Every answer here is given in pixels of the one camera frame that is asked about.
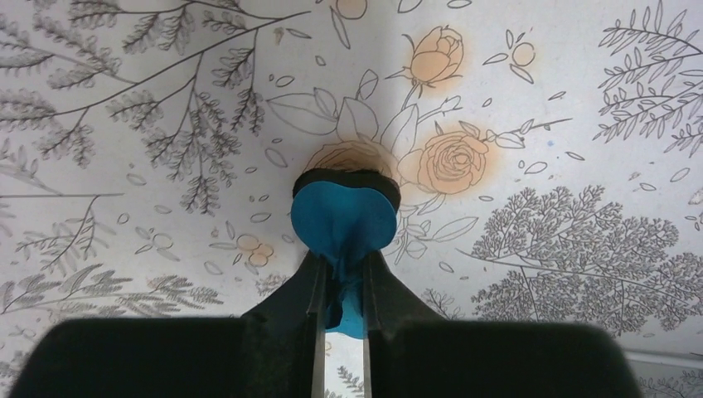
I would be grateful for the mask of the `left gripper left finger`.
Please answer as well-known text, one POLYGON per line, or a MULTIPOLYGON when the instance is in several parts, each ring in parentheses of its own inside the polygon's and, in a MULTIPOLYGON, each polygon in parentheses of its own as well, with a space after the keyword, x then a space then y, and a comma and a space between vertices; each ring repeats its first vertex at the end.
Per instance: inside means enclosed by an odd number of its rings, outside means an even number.
POLYGON ((13 397, 321 397, 328 264, 238 318, 93 318, 53 327, 13 397))

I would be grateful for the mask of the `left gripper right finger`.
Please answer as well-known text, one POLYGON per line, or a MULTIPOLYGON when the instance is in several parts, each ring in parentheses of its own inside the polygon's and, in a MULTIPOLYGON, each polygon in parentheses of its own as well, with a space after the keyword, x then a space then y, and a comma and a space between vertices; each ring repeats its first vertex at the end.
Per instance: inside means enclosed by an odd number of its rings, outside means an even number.
POLYGON ((580 323, 449 320, 374 252, 362 263, 370 397, 638 397, 623 351, 580 323))

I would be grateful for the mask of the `blue whiteboard eraser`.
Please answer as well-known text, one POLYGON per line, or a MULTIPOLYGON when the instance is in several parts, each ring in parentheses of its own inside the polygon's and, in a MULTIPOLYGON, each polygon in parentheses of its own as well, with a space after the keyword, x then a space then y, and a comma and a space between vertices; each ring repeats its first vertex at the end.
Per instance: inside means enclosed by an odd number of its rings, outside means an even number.
POLYGON ((394 179, 368 169, 313 168, 294 183, 293 229, 328 266, 327 332, 365 337, 361 262, 395 238, 400 199, 394 179))

